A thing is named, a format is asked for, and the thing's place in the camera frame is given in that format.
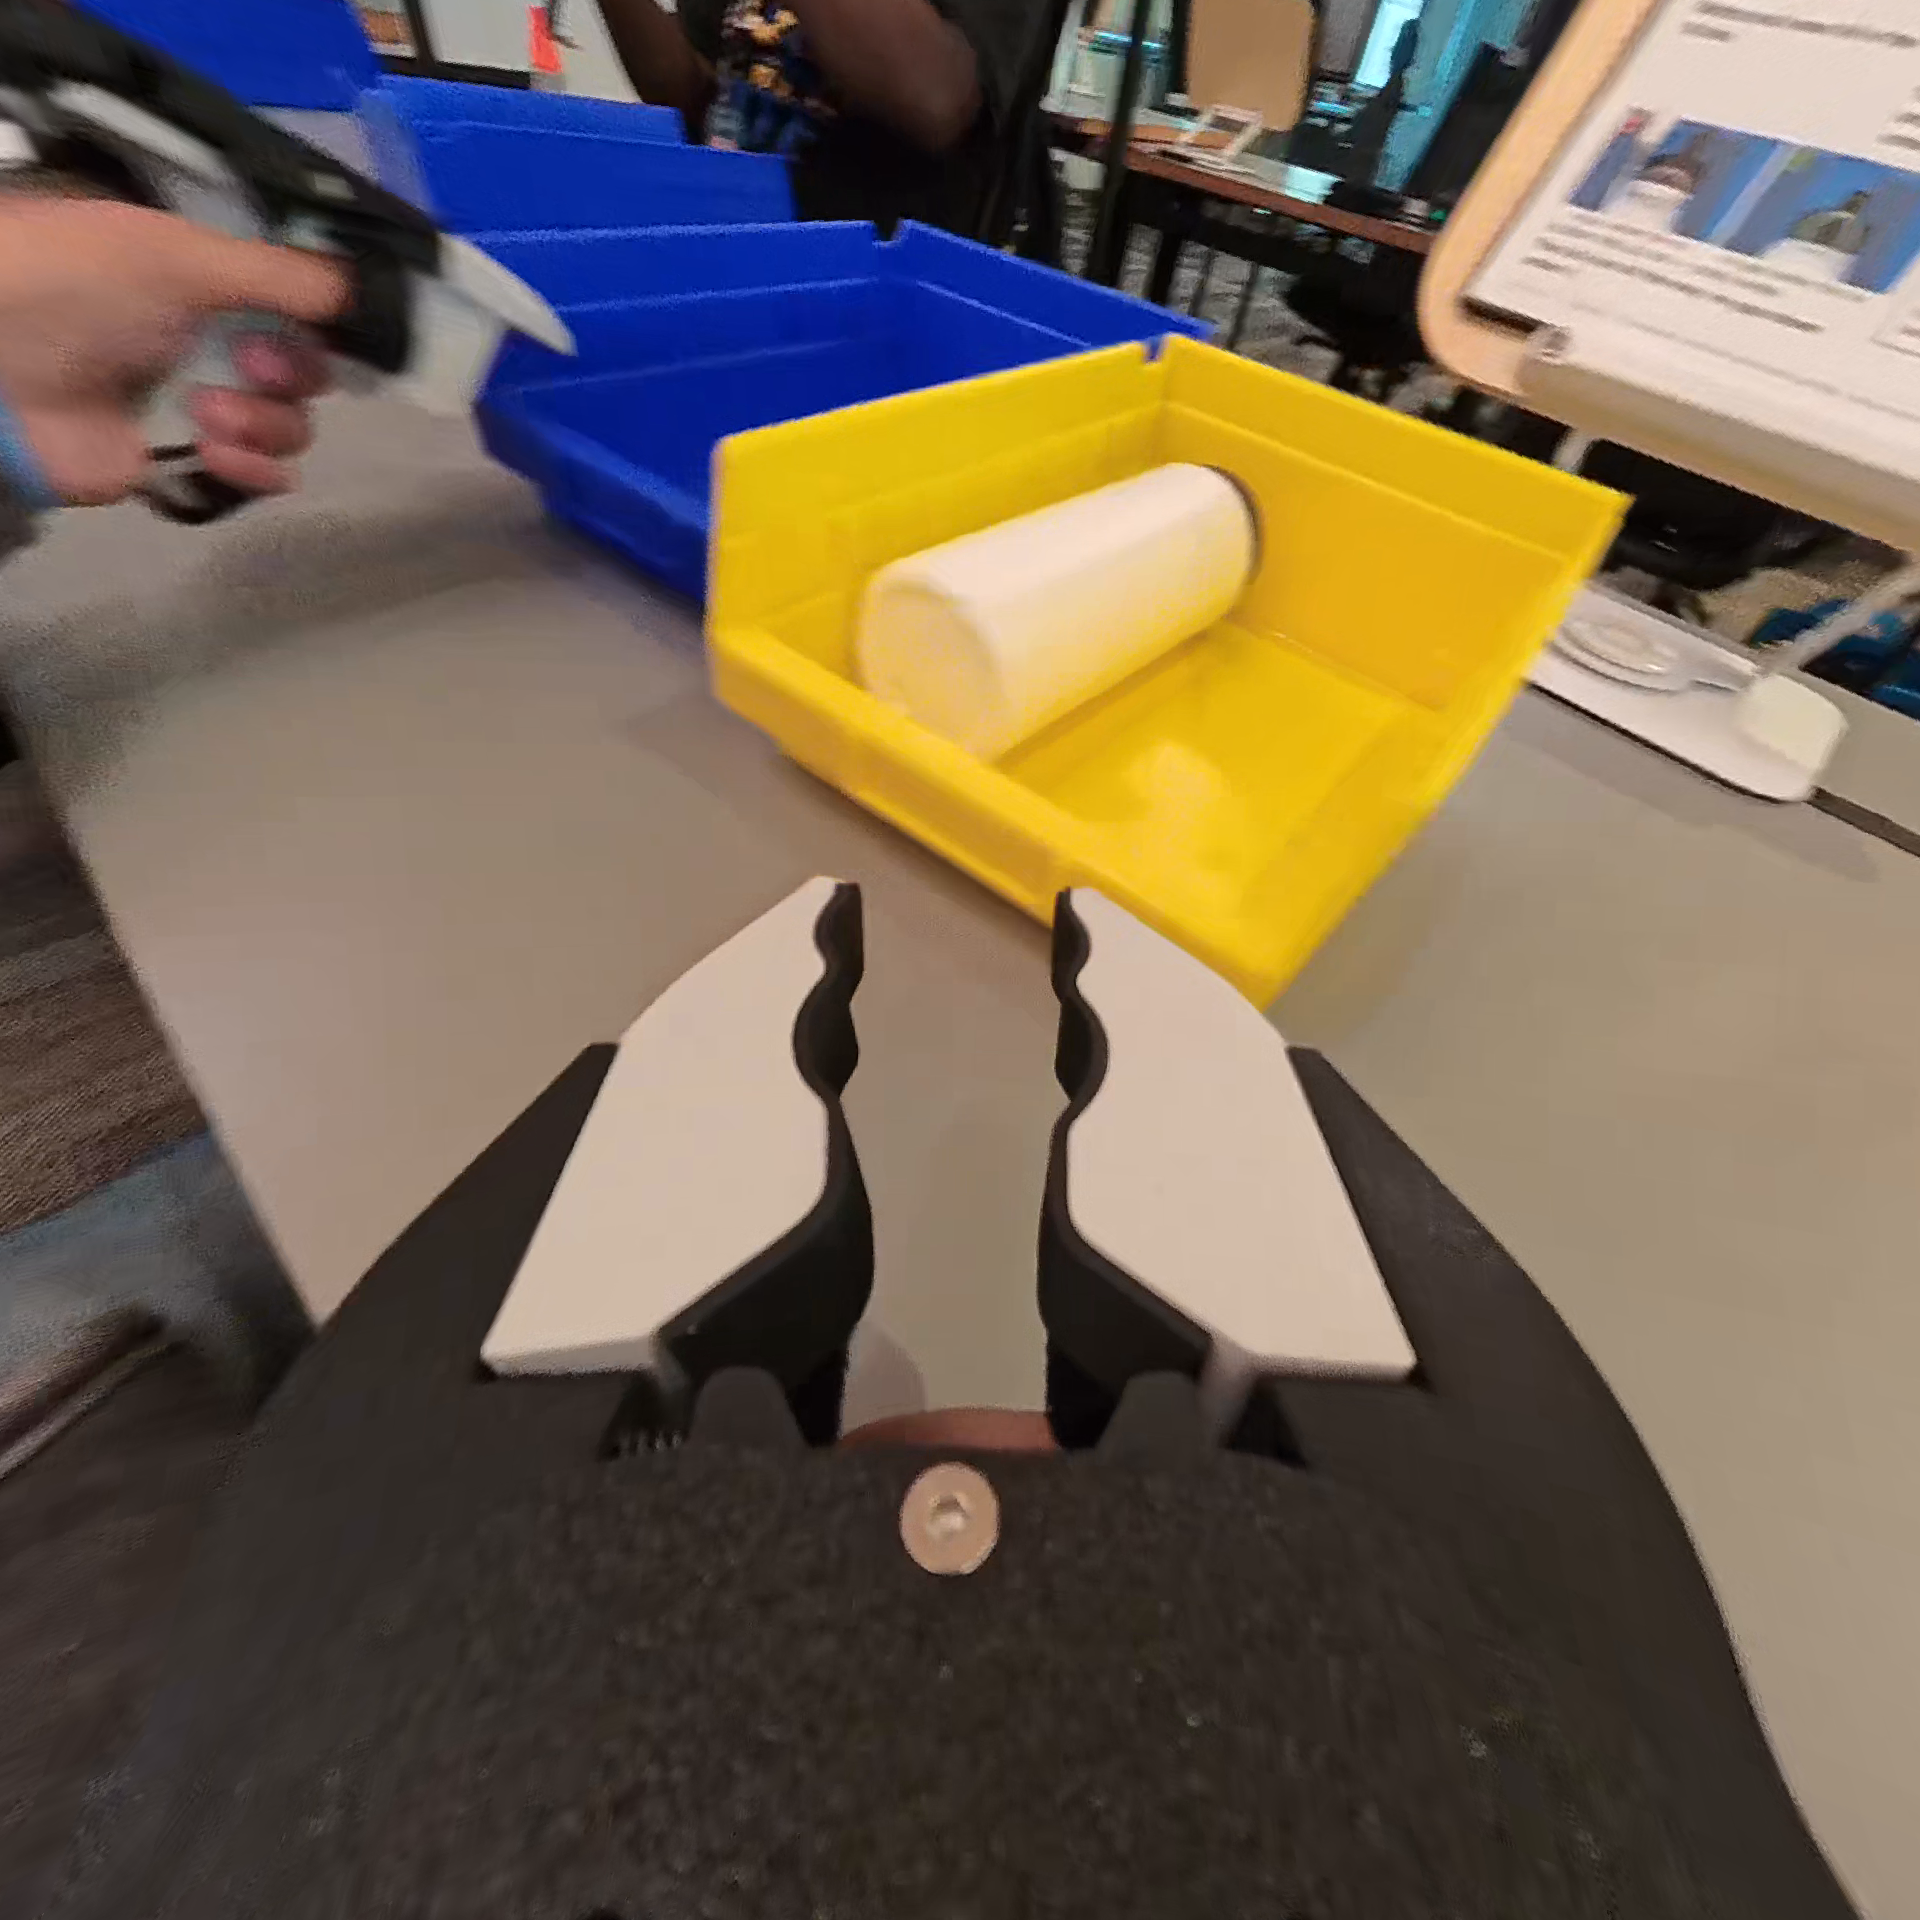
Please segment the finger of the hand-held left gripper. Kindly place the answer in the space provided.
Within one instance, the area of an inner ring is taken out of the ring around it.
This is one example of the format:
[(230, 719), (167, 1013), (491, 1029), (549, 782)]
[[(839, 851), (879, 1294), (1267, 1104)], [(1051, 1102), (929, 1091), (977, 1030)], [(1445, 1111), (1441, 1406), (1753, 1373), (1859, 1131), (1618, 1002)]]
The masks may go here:
[(406, 308), (405, 367), (360, 367), (358, 392), (398, 397), (432, 415), (467, 415), (504, 336), (502, 320), (442, 283), (411, 283)]
[(509, 338), (522, 338), (559, 356), (577, 352), (570, 327), (536, 288), (449, 230), (438, 234), (438, 260), (427, 283), (459, 290), (472, 304), (497, 315), (504, 325), (501, 344)]

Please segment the printed instruction sheet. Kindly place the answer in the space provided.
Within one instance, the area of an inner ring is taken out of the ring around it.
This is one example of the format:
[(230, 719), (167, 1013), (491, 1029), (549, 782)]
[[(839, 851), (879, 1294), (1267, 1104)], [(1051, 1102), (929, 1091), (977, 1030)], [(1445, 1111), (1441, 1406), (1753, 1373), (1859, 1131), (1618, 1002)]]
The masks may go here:
[(1918, 5), (1662, 5), (1472, 311), (1577, 373), (1914, 466)]

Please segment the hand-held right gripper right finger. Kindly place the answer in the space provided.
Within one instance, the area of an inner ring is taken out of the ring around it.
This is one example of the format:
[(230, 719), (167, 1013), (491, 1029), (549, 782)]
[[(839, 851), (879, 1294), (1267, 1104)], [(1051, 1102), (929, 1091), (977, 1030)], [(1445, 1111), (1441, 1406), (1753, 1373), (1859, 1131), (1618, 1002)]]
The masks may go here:
[(1217, 1442), (1278, 1380), (1407, 1386), (1419, 1363), (1280, 1030), (1091, 887), (1051, 915), (1062, 1111), (1047, 1141), (1047, 1412), (1089, 1446), (1130, 1386), (1184, 1380)]

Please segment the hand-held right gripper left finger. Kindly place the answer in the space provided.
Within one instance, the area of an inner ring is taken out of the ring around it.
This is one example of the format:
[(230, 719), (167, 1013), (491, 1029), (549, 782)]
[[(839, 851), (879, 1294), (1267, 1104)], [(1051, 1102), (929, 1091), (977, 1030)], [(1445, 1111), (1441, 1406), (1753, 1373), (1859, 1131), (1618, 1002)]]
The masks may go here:
[(842, 1428), (873, 1296), (873, 1205), (845, 1112), (864, 915), (807, 880), (616, 1038), (486, 1330), (493, 1378), (621, 1376), (610, 1446), (689, 1430), (727, 1372), (774, 1382), (802, 1438)]

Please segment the yellow plastic bin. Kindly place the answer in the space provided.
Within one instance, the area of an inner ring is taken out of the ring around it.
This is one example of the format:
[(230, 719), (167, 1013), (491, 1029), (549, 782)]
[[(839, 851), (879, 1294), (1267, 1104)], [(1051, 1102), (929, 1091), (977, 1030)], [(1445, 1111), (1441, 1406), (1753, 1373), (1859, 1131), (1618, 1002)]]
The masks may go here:
[[(857, 686), (879, 564), (1161, 463), (1219, 468), (1262, 520), (1195, 638), (998, 764)], [(1241, 355), (1127, 343), (720, 439), (711, 687), (1033, 918), (1091, 885), (1267, 1004), (1466, 773), (1622, 517)]]

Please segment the white plastic bottle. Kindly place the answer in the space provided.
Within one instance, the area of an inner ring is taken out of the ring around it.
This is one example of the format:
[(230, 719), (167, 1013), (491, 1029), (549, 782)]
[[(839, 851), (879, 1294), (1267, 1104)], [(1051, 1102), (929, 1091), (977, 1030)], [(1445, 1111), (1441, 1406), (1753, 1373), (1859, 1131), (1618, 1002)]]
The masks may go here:
[(1211, 466), (1161, 463), (879, 566), (854, 680), (998, 760), (1232, 613), (1242, 552)]

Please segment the blue plastic bin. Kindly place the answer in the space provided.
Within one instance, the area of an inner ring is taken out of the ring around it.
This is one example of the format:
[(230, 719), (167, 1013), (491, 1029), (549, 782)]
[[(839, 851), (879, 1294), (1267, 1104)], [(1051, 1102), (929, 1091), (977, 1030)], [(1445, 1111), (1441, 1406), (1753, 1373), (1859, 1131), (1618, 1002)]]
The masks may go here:
[(903, 224), (504, 230), (573, 355), (506, 341), (472, 407), (543, 512), (657, 587), (705, 590), (713, 450), (763, 426), (1211, 325)]
[(382, 80), (347, 3), (78, 3), (250, 108), (352, 112)]
[(358, 100), (376, 178), (459, 235), (786, 224), (783, 163), (686, 138), (675, 112), (454, 80)]

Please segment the person's left hand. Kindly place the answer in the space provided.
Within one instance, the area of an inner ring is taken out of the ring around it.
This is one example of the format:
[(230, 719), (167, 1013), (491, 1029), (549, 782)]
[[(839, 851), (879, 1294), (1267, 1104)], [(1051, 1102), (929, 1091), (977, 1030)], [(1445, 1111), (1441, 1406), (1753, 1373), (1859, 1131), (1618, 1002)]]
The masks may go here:
[(237, 391), (190, 396), (195, 452), (243, 496), (291, 488), (312, 397), (328, 382), (317, 331), (347, 294), (344, 272), (323, 255), (115, 200), (5, 195), (5, 450), (27, 458), (30, 509), (135, 494), (151, 466), (151, 391), (225, 315), (288, 328), (237, 348)]

